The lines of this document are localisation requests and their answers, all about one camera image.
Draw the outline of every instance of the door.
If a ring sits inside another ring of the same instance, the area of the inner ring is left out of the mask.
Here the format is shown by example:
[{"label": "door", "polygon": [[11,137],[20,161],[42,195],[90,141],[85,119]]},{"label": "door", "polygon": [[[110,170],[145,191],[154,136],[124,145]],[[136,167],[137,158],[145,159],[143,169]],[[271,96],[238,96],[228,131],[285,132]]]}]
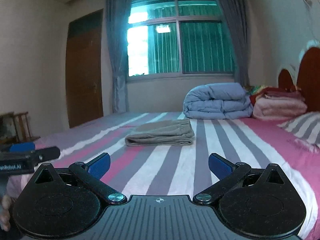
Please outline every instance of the door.
[{"label": "door", "polygon": [[102,11],[69,24],[66,96],[69,127],[103,116],[101,92]]}]

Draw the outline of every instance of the black device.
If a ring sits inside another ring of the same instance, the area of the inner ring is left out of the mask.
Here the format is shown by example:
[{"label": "black device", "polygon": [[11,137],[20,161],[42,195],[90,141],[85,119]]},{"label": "black device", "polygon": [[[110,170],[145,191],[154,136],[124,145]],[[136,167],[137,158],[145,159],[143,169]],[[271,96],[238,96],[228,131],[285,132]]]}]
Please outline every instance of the black device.
[{"label": "black device", "polygon": [[13,209],[21,239],[299,239],[306,208],[277,164],[252,169],[211,154],[209,168],[220,181],[192,200],[127,199],[87,172],[109,161],[105,153],[63,169],[43,163]]},{"label": "black device", "polygon": [[58,147],[48,147],[39,150],[23,150],[26,147],[19,147],[19,151],[12,152],[10,149],[19,145],[0,146],[0,176],[20,175],[35,172],[35,166],[39,163],[57,159],[60,156]]}]

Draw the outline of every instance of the blue gripper pad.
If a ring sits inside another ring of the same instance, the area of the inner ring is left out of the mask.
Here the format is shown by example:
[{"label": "blue gripper pad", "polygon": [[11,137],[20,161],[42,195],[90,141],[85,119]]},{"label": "blue gripper pad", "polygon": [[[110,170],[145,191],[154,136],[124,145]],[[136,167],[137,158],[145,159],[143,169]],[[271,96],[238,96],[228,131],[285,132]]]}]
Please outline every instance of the blue gripper pad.
[{"label": "blue gripper pad", "polygon": [[12,145],[9,148],[9,152],[28,152],[28,151],[34,151],[35,149],[36,149],[36,146],[32,142],[17,143]]},{"label": "blue gripper pad", "polygon": [[110,155],[105,153],[94,158],[86,164],[87,171],[96,179],[101,179],[104,174],[110,169]]},{"label": "blue gripper pad", "polygon": [[213,154],[209,156],[208,164],[210,171],[220,180],[232,172],[232,166],[229,163]]}]

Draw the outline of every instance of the blue comforter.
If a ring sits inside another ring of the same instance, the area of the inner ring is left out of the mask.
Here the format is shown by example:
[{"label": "blue comforter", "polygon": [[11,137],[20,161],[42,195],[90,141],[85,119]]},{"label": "blue comforter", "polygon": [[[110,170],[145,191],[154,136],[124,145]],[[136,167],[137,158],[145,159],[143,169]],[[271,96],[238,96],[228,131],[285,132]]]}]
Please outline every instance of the blue comforter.
[{"label": "blue comforter", "polygon": [[184,99],[183,112],[192,119],[250,117],[252,104],[239,83],[216,83],[193,88]]}]

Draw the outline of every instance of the wooden headboard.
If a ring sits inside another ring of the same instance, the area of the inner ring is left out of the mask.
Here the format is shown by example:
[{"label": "wooden headboard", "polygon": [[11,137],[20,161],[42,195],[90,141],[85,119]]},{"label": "wooden headboard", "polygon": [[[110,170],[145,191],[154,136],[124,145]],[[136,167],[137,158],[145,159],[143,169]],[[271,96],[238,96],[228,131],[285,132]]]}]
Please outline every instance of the wooden headboard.
[{"label": "wooden headboard", "polygon": [[[293,85],[288,70],[281,70],[278,85],[284,89],[289,89]],[[302,89],[308,112],[320,111],[320,48],[310,48],[304,54],[300,63],[297,86]]]}]

